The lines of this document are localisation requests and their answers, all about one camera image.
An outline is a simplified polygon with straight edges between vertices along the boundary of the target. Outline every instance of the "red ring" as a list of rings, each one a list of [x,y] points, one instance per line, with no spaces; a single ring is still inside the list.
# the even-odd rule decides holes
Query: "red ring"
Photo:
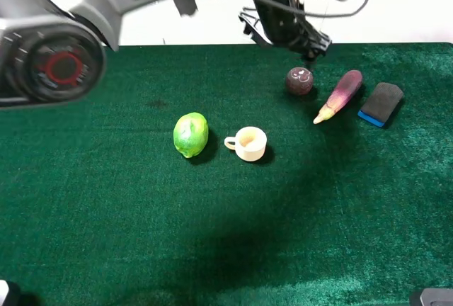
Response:
[[[65,57],[72,58],[75,61],[76,71],[74,72],[74,74],[72,76],[70,76],[67,79],[59,79],[52,73],[53,66],[55,65],[56,62],[60,61],[61,59],[65,58]],[[72,84],[73,86],[76,86],[77,85],[76,81],[79,78],[79,76],[81,75],[83,68],[84,68],[84,64],[81,62],[81,60],[78,57],[74,56],[70,52],[61,52],[61,53],[54,55],[52,58],[50,58],[49,62],[45,66],[45,74],[47,75],[47,77],[49,77],[50,80],[54,81],[57,84]]]

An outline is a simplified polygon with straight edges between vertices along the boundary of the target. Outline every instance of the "toy eggplant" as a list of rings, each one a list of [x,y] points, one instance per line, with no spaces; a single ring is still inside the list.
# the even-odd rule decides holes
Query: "toy eggplant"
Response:
[[[350,70],[340,79],[332,91],[326,104],[323,105],[313,123],[318,124],[323,120],[332,118],[355,95],[362,85],[362,73]]]

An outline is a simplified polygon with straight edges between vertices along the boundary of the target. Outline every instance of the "small mug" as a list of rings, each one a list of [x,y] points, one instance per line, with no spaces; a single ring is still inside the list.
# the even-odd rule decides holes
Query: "small mug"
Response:
[[[244,161],[258,161],[264,155],[268,138],[258,127],[243,127],[235,137],[225,138],[224,144]]]

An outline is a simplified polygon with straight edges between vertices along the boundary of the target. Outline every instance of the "white wall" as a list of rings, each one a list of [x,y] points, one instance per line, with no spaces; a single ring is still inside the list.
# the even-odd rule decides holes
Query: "white wall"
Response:
[[[78,0],[54,0],[68,9]],[[142,8],[124,19],[122,45],[251,43],[238,12],[251,0],[197,0],[199,11],[181,18],[171,1]],[[362,0],[306,0],[306,10],[354,11]],[[451,0],[369,0],[351,18],[309,20],[334,43],[453,42]]]

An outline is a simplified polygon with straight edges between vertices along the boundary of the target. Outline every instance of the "cup handle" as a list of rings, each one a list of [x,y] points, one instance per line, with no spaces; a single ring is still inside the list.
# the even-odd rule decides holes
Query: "cup handle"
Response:
[[[234,150],[236,148],[236,145],[232,145],[232,143],[236,144],[236,138],[235,137],[227,137],[224,141],[225,147],[227,147],[230,150]]]

